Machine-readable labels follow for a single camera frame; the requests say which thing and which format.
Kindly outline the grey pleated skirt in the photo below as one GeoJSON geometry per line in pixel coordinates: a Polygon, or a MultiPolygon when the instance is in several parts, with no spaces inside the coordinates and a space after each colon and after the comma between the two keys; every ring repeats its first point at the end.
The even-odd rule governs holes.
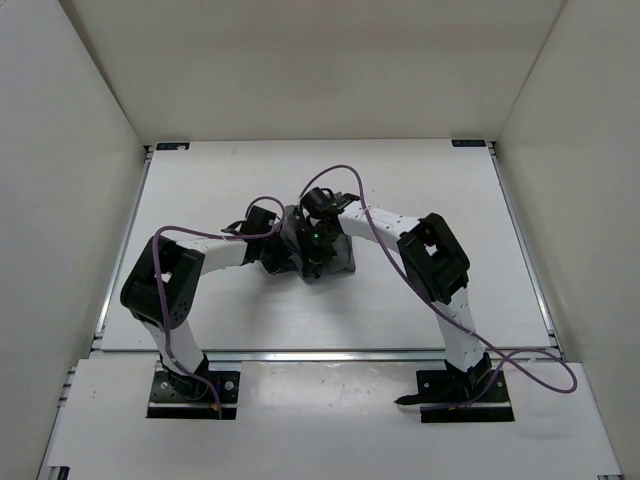
{"type": "MultiPolygon", "coordinates": [[[[301,205],[287,205],[285,207],[285,217],[280,230],[280,235],[290,253],[297,256],[297,259],[299,260],[297,272],[302,277],[301,257],[297,241],[297,217],[299,215],[304,215],[305,217],[310,216],[301,205]]],[[[324,263],[324,269],[321,277],[343,273],[354,273],[356,270],[356,264],[352,239],[344,234],[334,243],[334,247],[337,255],[329,262],[324,263]]]]}

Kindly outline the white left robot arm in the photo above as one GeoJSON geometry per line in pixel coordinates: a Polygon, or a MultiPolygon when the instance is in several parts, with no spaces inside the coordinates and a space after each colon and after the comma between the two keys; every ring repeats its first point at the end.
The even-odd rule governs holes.
{"type": "Polygon", "coordinates": [[[188,398],[208,389],[206,355],[188,317],[200,279],[212,272],[259,263],[270,274],[294,271],[292,254],[277,235],[214,236],[176,241],[152,236],[122,287],[121,304],[154,339],[163,367],[188,398]]]}

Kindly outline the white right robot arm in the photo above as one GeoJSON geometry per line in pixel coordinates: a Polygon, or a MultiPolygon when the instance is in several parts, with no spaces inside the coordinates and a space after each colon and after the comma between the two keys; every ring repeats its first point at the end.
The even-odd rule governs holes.
{"type": "Polygon", "coordinates": [[[316,252],[331,237],[378,243],[385,255],[400,256],[401,277],[432,308],[444,340],[449,391],[471,400],[490,370],[487,347],[478,338],[468,298],[470,261],[444,218],[411,217],[371,207],[355,195],[300,201],[316,252]]]}

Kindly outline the dark label sticker left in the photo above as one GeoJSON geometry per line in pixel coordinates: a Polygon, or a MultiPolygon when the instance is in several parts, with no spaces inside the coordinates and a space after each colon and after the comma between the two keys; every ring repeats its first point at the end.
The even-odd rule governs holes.
{"type": "Polygon", "coordinates": [[[159,142],[155,146],[156,151],[186,151],[189,148],[189,142],[159,142]]]}

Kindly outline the dark label sticker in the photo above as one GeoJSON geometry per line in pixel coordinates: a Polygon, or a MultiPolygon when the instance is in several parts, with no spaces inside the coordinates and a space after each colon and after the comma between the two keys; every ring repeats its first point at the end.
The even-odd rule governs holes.
{"type": "Polygon", "coordinates": [[[486,142],[482,139],[452,139],[454,148],[485,148],[486,142]]]}
{"type": "Polygon", "coordinates": [[[186,151],[189,148],[189,142],[159,142],[155,146],[156,151],[186,151]]]}

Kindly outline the dark label sticker right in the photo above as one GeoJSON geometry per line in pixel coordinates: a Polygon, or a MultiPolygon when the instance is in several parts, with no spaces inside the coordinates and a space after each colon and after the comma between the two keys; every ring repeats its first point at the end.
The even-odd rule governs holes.
{"type": "Polygon", "coordinates": [[[452,139],[454,148],[485,148],[486,142],[482,139],[452,139]]]}

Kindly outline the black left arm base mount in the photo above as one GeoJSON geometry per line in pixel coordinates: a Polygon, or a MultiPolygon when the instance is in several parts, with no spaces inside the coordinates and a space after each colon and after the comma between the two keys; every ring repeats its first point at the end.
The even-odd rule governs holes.
{"type": "Polygon", "coordinates": [[[183,376],[158,364],[151,384],[149,419],[235,420],[241,371],[239,367],[200,366],[196,374],[208,383],[183,376]]]}

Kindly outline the aluminium table edge rail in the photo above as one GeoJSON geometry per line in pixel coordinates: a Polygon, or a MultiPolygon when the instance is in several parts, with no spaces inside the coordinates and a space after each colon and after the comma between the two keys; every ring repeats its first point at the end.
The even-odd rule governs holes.
{"type": "MultiPolygon", "coordinates": [[[[90,358],[105,355],[157,355],[151,350],[104,350],[92,348],[90,358]]],[[[285,350],[285,351],[241,351],[241,350],[215,350],[206,351],[206,355],[213,362],[242,362],[242,361],[262,361],[262,362],[420,362],[420,361],[440,361],[444,359],[444,351],[441,350],[285,350]]],[[[517,353],[513,359],[528,361],[551,360],[540,351],[517,353]]]]}

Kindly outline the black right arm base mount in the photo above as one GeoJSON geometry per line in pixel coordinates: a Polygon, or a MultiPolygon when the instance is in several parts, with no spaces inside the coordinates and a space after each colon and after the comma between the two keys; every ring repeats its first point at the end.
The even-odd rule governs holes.
{"type": "Polygon", "coordinates": [[[417,392],[397,398],[406,409],[416,407],[423,424],[513,422],[515,415],[504,373],[487,354],[462,372],[445,361],[444,370],[418,370],[417,392]]]}

